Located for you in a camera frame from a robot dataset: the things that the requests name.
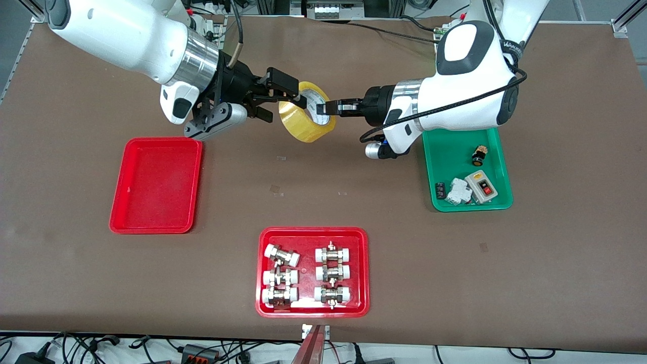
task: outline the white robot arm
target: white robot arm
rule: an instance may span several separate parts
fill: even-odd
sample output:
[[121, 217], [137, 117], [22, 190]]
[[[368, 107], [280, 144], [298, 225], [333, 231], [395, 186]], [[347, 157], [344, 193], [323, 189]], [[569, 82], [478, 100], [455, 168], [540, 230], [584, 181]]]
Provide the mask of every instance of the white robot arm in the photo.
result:
[[[490, 0], [472, 0], [465, 20], [441, 38], [433, 77], [372, 87], [363, 99], [330, 101], [318, 105], [317, 112], [365, 116], [375, 128], [360, 140], [368, 142], [366, 155], [372, 159], [407, 154], [425, 130], [500, 126], [512, 116], [518, 84], [525, 79], [516, 62], [547, 4], [505, 0], [503, 6], [492, 6]], [[497, 14], [500, 19], [494, 21]], [[523, 77], [517, 79], [515, 72]], [[369, 138], [379, 130], [384, 134]]]
[[187, 28], [191, 19], [179, 0], [47, 0], [45, 9], [63, 39], [162, 84], [160, 104], [172, 123], [193, 111], [187, 137], [209, 138], [248, 116], [272, 122], [264, 102], [305, 108], [297, 79], [271, 67], [262, 77], [241, 62], [230, 67], [228, 54]]

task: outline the electrical wire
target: electrical wire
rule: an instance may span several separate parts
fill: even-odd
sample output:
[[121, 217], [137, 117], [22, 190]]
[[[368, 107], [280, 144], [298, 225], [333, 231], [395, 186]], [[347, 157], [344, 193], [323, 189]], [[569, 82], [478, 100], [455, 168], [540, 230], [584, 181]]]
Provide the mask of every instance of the electrical wire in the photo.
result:
[[172, 348], [174, 348], [175, 350], [177, 350], [177, 352], [181, 352], [180, 347], [176, 347], [175, 345], [173, 345], [173, 343], [172, 343], [169, 339], [166, 339], [166, 342], [167, 342], [169, 345], [171, 345], [171, 347], [172, 347]]
[[494, 17], [492, 1], [483, 0], [483, 7], [485, 8], [485, 15], [487, 15], [490, 24], [494, 27], [494, 29], [496, 29], [497, 34], [499, 34], [499, 38], [501, 38], [501, 40], [504, 40], [505, 37], [503, 36], [503, 32], [501, 31], [501, 28], [499, 28], [499, 23], [496, 21], [496, 17]]
[[353, 346], [355, 347], [355, 364], [366, 364], [364, 361], [364, 358], [362, 357], [362, 351], [360, 350], [360, 346], [357, 345], [357, 343], [352, 343]]
[[438, 345], [434, 345], [433, 348], [436, 350], [436, 356], [438, 357], [438, 362], [440, 364], [444, 364], [443, 359], [441, 358], [441, 352], [440, 350], [438, 350]]
[[238, 57], [240, 56], [241, 51], [243, 51], [243, 22], [241, 21], [241, 14], [238, 13], [238, 6], [236, 6], [235, 1], [232, 2], [232, 7], [236, 17], [236, 25], [238, 26], [238, 44], [236, 45], [236, 49], [234, 49], [232, 58], [229, 60], [229, 63], [227, 63], [227, 68], [229, 69], [234, 68], [234, 65], [238, 62]]
[[139, 348], [144, 348], [144, 353], [146, 354], [146, 357], [148, 358], [148, 361], [151, 364], [155, 364], [155, 361], [153, 361], [153, 358], [151, 358], [151, 354], [148, 352], [148, 347], [146, 347], [146, 343], [151, 339], [150, 336], [146, 335], [143, 336], [135, 341], [133, 341], [130, 345], [128, 345], [129, 348], [131, 349], [139, 349]]
[[189, 5], [189, 7], [191, 9], [200, 10], [201, 12], [206, 12], [206, 13], [202, 13], [202, 14], [201, 13], [196, 13], [196, 14], [199, 14], [199, 15], [217, 15], [216, 13], [211, 12], [211, 11], [205, 9], [205, 8], [199, 8], [198, 6], [193, 6], [193, 5]]
[[332, 341], [328, 340], [328, 343], [330, 344], [330, 347], [333, 349], [334, 356], [337, 358], [337, 363], [342, 364], [342, 361], [339, 360], [339, 354], [337, 354], [337, 349], [334, 347], [334, 344]]
[[358, 24], [358, 23], [348, 23], [348, 25], [354, 25], [356, 27], [362, 27], [362, 28], [367, 28], [367, 29], [371, 29], [371, 30], [376, 30], [378, 32], [383, 32], [383, 33], [386, 33], [386, 34], [392, 34], [392, 35], [398, 36], [398, 37], [409, 38], [409, 39], [419, 40], [419, 41], [426, 41], [426, 42], [429, 42], [429, 43], [438, 43], [437, 40], [431, 40], [431, 39], [428, 39], [428, 38], [420, 38], [420, 37], [416, 37], [416, 36], [410, 36], [409, 34], [402, 34], [402, 33], [398, 33], [398, 32], [392, 32], [392, 31], [386, 30], [386, 29], [380, 29], [380, 28], [376, 28], [376, 27], [371, 27], [370, 25]]
[[5, 346], [6, 344], [9, 344], [9, 347], [6, 349], [5, 353], [2, 354], [2, 357], [0, 357], [0, 363], [2, 363], [2, 360], [5, 360], [6, 356], [9, 355], [9, 351], [11, 350], [12, 346], [14, 346], [14, 343], [11, 342], [11, 340], [7, 340], [0, 342], [0, 348]]
[[521, 75], [521, 78], [517, 78], [515, 81], [513, 81], [513, 82], [511, 82], [511, 83], [509, 83], [509, 84], [507, 84], [505, 86], [501, 86], [501, 87], [499, 87], [497, 89], [493, 89], [493, 90], [488, 91], [486, 93], [482, 93], [482, 94], [480, 94], [478, 96], [466, 98], [463, 101], [454, 102], [453, 104], [441, 106], [439, 108], [423, 111], [423, 112], [420, 112], [420, 113], [415, 113], [415, 114], [409, 115], [407, 117], [403, 117], [403, 118], [399, 118], [397, 120], [385, 122], [383, 125], [376, 126], [375, 128], [373, 128], [373, 129], [365, 132], [364, 134], [362, 134], [362, 136], [360, 137], [360, 142], [366, 143], [366, 142], [372, 141], [373, 139], [368, 138], [369, 136], [371, 136], [371, 134], [374, 134], [374, 133], [376, 133], [376, 132], [378, 132], [380, 130], [386, 129], [386, 128], [390, 127], [390, 126], [401, 124], [403, 122], [407, 122], [407, 121], [410, 121], [410, 120], [415, 120], [415, 119], [418, 119], [418, 118], [421, 118], [421, 117], [426, 117], [426, 116], [429, 116], [429, 115], [432, 115], [432, 114], [440, 113], [442, 111], [446, 111], [446, 110], [449, 110], [449, 109], [454, 109], [454, 108], [457, 108], [459, 106], [467, 105], [467, 104], [470, 104], [470, 103], [478, 101], [478, 100], [483, 100], [486, 97], [490, 97], [490, 96], [496, 95], [496, 94], [498, 94], [500, 92], [504, 92], [504, 91], [506, 91], [508, 89], [511, 89], [511, 88], [519, 85], [523, 81], [526, 81], [526, 79], [528, 78], [528, 74], [524, 70], [519, 69], [519, 68], [517, 68], [517, 67], [515, 67], [513, 65], [510, 65], [510, 64], [508, 64], [508, 66], [515, 73], [519, 73]]
[[469, 5], [469, 4], [467, 4], [467, 5], [465, 5], [464, 7], [462, 7], [462, 8], [460, 8], [460, 9], [456, 10], [456, 11], [455, 11], [455, 12], [453, 12], [453, 13], [451, 13], [451, 14], [449, 15], [449, 17], [452, 17], [452, 16], [456, 15], [456, 13], [458, 13], [459, 11], [464, 10], [464, 9], [467, 9], [467, 8], [469, 8], [469, 7], [470, 7], [470, 5]]
[[408, 21], [411, 21], [416, 27], [419, 27], [422, 30], [426, 30], [428, 32], [435, 32], [435, 29], [425, 27], [424, 25], [418, 23], [418, 21], [415, 18], [410, 17], [408, 15], [403, 15], [403, 16], [400, 17], [400, 19], [407, 19]]
[[517, 359], [519, 359], [519, 360], [525, 360], [525, 361], [527, 361], [527, 362], [528, 362], [528, 364], [532, 364], [531, 359], [536, 359], [536, 360], [545, 360], [545, 359], [550, 359], [550, 358], [552, 358], [553, 356], [555, 356], [555, 353], [557, 353], [557, 350], [555, 350], [555, 349], [547, 349], [547, 350], [550, 350], [550, 351], [551, 351], [551, 353], [550, 353], [550, 354], [548, 354], [548, 355], [544, 355], [544, 356], [530, 356], [530, 355], [528, 355], [528, 352], [527, 352], [524, 348], [517, 348], [517, 349], [521, 350], [521, 352], [523, 352], [523, 355], [524, 355], [524, 356], [519, 356], [519, 355], [515, 354], [515, 353], [512, 351], [512, 349], [514, 349], [514, 348], [508, 348], [508, 353], [509, 353], [511, 356], [514, 356], [515, 358], [517, 358]]

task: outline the red tray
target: red tray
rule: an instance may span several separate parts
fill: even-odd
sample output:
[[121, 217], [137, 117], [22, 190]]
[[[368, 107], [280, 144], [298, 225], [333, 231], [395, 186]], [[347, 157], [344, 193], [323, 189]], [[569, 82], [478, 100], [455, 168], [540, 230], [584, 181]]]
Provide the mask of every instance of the red tray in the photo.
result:
[[181, 234], [193, 225], [202, 142], [135, 138], [126, 144], [110, 215], [117, 234]]
[[[314, 300], [314, 287], [317, 282], [314, 269], [321, 263], [314, 261], [314, 250], [328, 246], [330, 241], [339, 248], [348, 248], [351, 278], [339, 282], [340, 286], [349, 287], [351, 299], [338, 304], [334, 310], [330, 306]], [[274, 262], [265, 258], [268, 244], [280, 246], [282, 250], [293, 250], [301, 254], [296, 269], [299, 271], [297, 287], [299, 300], [292, 302], [287, 309], [267, 306], [261, 300], [263, 271], [274, 267]], [[368, 287], [368, 237], [358, 227], [268, 227], [261, 233], [258, 244], [258, 266], [256, 269], [256, 311], [263, 317], [362, 317], [369, 310]]]

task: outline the silver metal ring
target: silver metal ring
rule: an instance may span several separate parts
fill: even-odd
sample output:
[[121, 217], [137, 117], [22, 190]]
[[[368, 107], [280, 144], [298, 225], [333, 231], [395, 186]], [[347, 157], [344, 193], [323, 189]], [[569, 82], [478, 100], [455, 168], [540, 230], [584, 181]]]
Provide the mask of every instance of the silver metal ring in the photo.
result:
[[[398, 96], [409, 96], [411, 97], [411, 114], [418, 113], [418, 94], [420, 93], [420, 86], [424, 79], [420, 78], [417, 80], [404, 80], [395, 84], [395, 89], [393, 89], [393, 96], [391, 100], [395, 99]], [[421, 128], [420, 120], [416, 118], [414, 120], [416, 126]]]
[[218, 48], [195, 31], [188, 29], [182, 62], [167, 84], [183, 81], [204, 91], [218, 66]]

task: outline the yellow tape roll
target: yellow tape roll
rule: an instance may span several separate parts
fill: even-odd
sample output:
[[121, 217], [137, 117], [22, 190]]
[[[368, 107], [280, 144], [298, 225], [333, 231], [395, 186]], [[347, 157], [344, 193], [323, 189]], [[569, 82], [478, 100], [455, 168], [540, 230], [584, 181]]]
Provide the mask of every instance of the yellow tape roll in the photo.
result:
[[299, 82], [299, 93], [307, 99], [310, 116], [304, 109], [287, 101], [279, 101], [279, 115], [285, 129], [293, 137], [306, 143], [314, 142], [334, 129], [334, 116], [317, 115], [317, 104], [330, 99], [317, 85], [310, 82]]

